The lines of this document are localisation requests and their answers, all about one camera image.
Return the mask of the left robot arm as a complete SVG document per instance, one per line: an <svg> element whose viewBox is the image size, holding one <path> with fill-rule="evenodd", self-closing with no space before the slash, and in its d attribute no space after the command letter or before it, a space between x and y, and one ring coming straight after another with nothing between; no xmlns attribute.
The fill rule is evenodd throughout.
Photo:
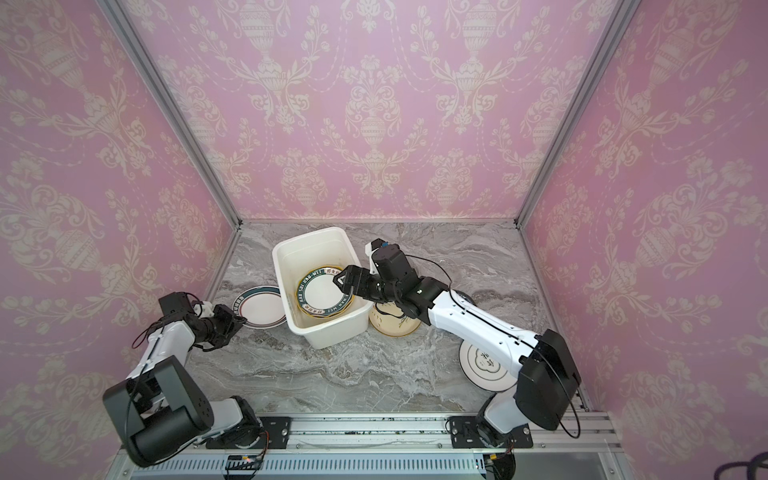
<svg viewBox="0 0 768 480"><path fill-rule="evenodd" d="M191 351L227 346L246 318L188 292L169 293L159 305L161 318L134 341L146 348L138 364L102 397L131 461L153 467L192 445L267 447L266 427L245 399L209 400L185 368Z"/></svg>

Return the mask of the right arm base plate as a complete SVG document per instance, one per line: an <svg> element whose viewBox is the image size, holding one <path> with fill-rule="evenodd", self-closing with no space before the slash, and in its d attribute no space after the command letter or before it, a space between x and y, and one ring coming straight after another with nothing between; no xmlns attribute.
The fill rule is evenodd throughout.
<svg viewBox="0 0 768 480"><path fill-rule="evenodd" d="M477 416L450 416L445 422L454 449L503 448L504 450L530 449L534 446L527 424L509 433L494 430Z"/></svg>

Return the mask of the cream willow pattern plate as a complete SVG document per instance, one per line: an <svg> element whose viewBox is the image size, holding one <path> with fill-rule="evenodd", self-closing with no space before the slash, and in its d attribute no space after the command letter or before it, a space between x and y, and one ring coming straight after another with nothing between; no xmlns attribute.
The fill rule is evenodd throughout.
<svg viewBox="0 0 768 480"><path fill-rule="evenodd" d="M375 303L369 322L378 332L394 338L410 335L421 325L420 320L406 316L394 302Z"/></svg>

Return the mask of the white plate blue rim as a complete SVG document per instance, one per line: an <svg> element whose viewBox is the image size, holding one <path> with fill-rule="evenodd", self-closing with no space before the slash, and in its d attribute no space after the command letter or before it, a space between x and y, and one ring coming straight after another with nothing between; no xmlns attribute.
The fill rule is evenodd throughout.
<svg viewBox="0 0 768 480"><path fill-rule="evenodd" d="M499 362L466 340L459 349L459 363L466 378L482 390L500 393L516 384L516 379Z"/></svg>

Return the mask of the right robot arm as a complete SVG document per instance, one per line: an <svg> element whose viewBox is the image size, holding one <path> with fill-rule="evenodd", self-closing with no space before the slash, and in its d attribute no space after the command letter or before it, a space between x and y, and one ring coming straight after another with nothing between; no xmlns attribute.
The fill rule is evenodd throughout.
<svg viewBox="0 0 768 480"><path fill-rule="evenodd" d="M449 282L420 275L411 259L398 245L377 239L370 245L368 268L349 265L333 282L345 294L394 303L405 316L463 339L507 370L513 386L490 397L476 416L486 444L499 445L525 426L562 428L581 384L564 337L552 329L535 333L498 319Z"/></svg>

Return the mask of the white plate green red rim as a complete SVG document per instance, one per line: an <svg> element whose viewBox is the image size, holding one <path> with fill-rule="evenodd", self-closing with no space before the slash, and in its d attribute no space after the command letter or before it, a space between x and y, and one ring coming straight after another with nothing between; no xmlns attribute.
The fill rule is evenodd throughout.
<svg viewBox="0 0 768 480"><path fill-rule="evenodd" d="M236 297L232 310L245 319L244 326L265 330L286 322L280 289L277 286L255 286Z"/></svg>

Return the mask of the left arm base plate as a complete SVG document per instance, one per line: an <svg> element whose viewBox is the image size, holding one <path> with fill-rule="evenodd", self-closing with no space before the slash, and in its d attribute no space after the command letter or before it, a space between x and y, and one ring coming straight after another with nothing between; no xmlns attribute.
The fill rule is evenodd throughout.
<svg viewBox="0 0 768 480"><path fill-rule="evenodd" d="M292 418L286 416L259 417L243 420L225 433L205 441L207 449L284 450L290 439Z"/></svg>

